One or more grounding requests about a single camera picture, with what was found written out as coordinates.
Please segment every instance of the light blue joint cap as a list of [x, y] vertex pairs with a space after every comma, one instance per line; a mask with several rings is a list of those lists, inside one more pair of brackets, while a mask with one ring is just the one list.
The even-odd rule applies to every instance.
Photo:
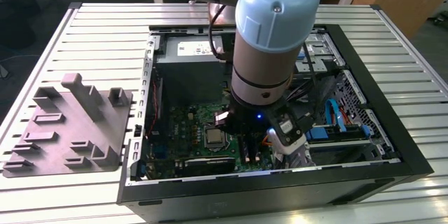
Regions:
[[237, 27], [246, 42], [269, 53], [287, 52], [307, 39], [319, 0], [238, 0]]

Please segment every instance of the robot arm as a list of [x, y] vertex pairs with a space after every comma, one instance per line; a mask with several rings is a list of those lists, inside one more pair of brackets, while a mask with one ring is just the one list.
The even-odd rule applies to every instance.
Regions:
[[319, 0], [202, 1], [237, 6], [233, 100], [230, 111], [217, 116], [217, 126], [231, 132], [229, 124], [245, 122], [254, 129], [261, 124], [259, 114], [265, 114], [273, 125], [270, 139], [277, 149], [290, 154], [305, 143], [311, 124], [301, 126], [303, 118], [289, 112], [282, 98], [314, 28]]

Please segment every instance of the aluminum profile table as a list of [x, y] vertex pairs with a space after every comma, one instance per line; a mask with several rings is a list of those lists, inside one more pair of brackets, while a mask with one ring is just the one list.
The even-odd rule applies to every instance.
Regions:
[[[430, 160], [435, 173], [359, 204], [217, 219], [217, 223], [442, 223], [448, 218], [447, 85], [383, 11], [323, 5], [317, 23], [339, 24]], [[0, 170], [34, 113], [38, 86], [79, 72], [99, 90], [139, 86], [149, 25], [206, 25], [206, 5], [83, 4], [71, 8], [0, 127]], [[134, 117], [129, 128], [133, 129]], [[115, 204], [115, 172], [9, 179], [0, 176], [0, 223], [143, 223]]]

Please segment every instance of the green circuit board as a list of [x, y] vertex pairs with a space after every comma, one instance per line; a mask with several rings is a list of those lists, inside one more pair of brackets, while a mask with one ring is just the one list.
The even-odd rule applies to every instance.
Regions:
[[[235, 172], [253, 172], [273, 168], [271, 149], [267, 146], [259, 148], [259, 162], [247, 163], [242, 160], [239, 136], [222, 133], [226, 145], [210, 148], [206, 145], [206, 131], [214, 127], [214, 113], [221, 111], [223, 104], [202, 104], [187, 107], [173, 107], [170, 112], [170, 134], [166, 143], [166, 160], [190, 159], [202, 157], [235, 158]], [[262, 142], [263, 133], [255, 133], [254, 137]], [[161, 178], [175, 177], [174, 163], [158, 164]]]

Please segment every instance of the black case frame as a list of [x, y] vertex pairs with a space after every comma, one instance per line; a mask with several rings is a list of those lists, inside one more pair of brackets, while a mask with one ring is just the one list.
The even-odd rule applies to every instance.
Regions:
[[[139, 186], [126, 186], [125, 168], [118, 204], [129, 206], [146, 221], [186, 221], [359, 202], [434, 172], [341, 26], [315, 28], [325, 28], [331, 36], [402, 163]], [[126, 152], [123, 167], [130, 147]]]

